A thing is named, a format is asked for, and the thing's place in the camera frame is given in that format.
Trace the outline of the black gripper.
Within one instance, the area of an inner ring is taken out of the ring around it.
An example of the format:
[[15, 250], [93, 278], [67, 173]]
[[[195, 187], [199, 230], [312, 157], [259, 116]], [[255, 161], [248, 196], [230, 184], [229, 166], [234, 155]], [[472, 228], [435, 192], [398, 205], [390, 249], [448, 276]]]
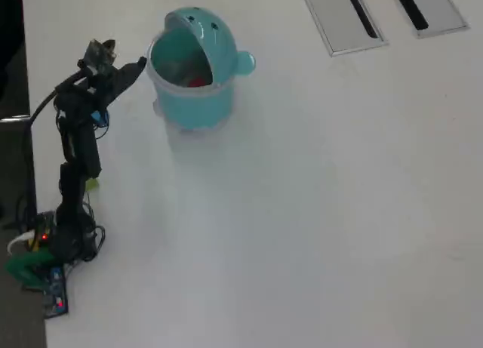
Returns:
[[[109, 54], [114, 54], [115, 40], [108, 39], [103, 47]], [[147, 64], [145, 57], [137, 62], [126, 63], [120, 69], [111, 66], [105, 73], [98, 73], [88, 78], [88, 90], [92, 94], [95, 109], [106, 109], [112, 101], [124, 93], [138, 80]]]

